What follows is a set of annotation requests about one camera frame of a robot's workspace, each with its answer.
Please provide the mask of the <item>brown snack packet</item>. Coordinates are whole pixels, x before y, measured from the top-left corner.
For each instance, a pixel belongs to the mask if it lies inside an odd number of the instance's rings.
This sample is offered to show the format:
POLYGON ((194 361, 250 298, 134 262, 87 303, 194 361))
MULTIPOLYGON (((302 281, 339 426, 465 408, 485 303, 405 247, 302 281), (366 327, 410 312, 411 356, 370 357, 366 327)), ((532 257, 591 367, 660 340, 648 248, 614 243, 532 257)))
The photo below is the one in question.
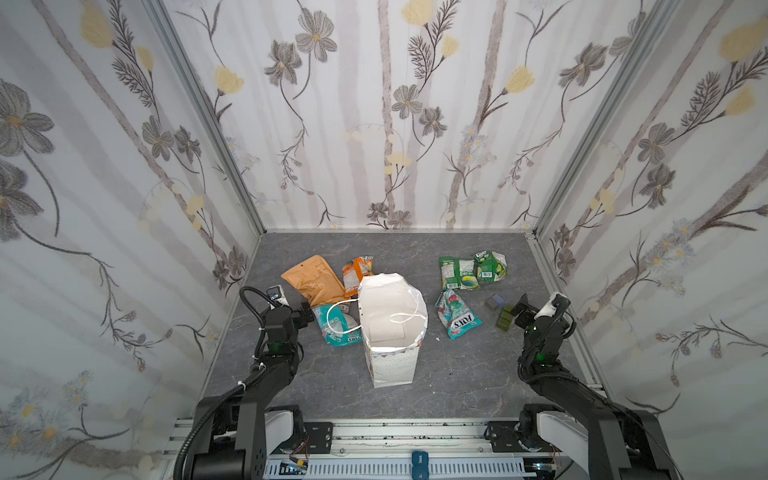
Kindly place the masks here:
POLYGON ((281 278, 296 289, 311 307, 346 299, 343 284, 320 255, 314 255, 285 271, 281 278))

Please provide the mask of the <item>green yellow snack packet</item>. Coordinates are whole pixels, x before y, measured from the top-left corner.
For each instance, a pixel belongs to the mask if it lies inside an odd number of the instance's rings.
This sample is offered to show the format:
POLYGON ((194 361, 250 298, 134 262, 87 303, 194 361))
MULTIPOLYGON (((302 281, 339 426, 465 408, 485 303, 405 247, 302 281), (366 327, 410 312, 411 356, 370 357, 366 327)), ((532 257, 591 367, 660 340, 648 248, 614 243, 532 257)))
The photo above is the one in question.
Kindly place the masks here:
POLYGON ((507 259, 502 253, 484 250, 474 255, 475 274, 480 283, 495 283, 507 276, 507 259))

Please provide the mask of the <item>teal snack packet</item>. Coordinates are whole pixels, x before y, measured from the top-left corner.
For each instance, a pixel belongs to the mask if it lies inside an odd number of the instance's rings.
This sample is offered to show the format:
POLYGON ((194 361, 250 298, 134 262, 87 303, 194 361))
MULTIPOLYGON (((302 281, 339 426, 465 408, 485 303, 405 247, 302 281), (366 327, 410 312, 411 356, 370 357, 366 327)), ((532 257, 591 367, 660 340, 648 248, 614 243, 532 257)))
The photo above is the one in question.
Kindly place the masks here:
POLYGON ((438 319, 452 340, 483 324, 453 289, 446 288, 441 292, 436 308, 438 319))
POLYGON ((349 299, 312 308, 324 340, 332 347, 346 347, 363 341, 361 326, 351 313, 356 305, 356 300, 349 299))

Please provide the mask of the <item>orange snack packet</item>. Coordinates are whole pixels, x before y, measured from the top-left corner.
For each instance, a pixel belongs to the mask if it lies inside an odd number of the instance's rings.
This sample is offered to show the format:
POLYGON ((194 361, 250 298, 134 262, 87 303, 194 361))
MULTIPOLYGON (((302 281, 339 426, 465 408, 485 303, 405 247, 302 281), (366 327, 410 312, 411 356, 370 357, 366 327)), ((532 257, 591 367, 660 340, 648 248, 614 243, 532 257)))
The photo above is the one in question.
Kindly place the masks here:
POLYGON ((342 283, 347 298, 355 297, 364 277, 373 275, 373 256, 360 256, 342 268, 342 283))

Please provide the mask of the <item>cartoon animal paper bag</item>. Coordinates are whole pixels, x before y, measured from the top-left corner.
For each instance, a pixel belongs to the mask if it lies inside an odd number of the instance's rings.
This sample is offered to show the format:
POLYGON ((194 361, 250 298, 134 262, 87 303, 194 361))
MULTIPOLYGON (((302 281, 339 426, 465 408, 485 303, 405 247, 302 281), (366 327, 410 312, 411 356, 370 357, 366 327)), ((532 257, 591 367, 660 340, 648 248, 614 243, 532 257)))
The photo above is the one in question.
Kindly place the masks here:
POLYGON ((364 277, 353 300, 373 386, 411 384, 428 327, 422 293, 402 275, 383 273, 364 277))

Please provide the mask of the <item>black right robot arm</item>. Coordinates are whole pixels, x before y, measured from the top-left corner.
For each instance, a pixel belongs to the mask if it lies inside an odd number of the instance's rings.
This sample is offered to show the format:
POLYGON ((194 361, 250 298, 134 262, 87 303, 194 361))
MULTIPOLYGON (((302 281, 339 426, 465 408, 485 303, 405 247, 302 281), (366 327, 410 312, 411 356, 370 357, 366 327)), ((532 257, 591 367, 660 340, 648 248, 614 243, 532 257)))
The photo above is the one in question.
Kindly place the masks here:
POLYGON ((546 441, 592 479, 681 479, 657 417, 600 395, 562 366, 560 347, 576 330, 576 323, 565 319, 569 306, 570 300, 556 292, 540 308, 526 295, 512 307, 514 324, 523 329, 524 340, 518 376, 584 427, 586 459, 577 459, 562 434, 546 441))

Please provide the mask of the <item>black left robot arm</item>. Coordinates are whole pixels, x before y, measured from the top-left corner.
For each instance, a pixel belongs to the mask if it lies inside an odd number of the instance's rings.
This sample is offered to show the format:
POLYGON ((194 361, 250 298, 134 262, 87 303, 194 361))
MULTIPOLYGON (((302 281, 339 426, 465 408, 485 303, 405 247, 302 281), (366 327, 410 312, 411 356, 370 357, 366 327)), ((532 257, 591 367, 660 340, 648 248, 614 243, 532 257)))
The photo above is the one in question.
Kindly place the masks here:
POLYGON ((176 455, 174 479, 261 479, 272 449, 267 445, 266 408, 294 380, 303 346, 299 331, 314 321, 309 303, 286 306, 265 292, 238 292, 255 316, 259 337, 249 375, 219 396, 202 399, 176 455))

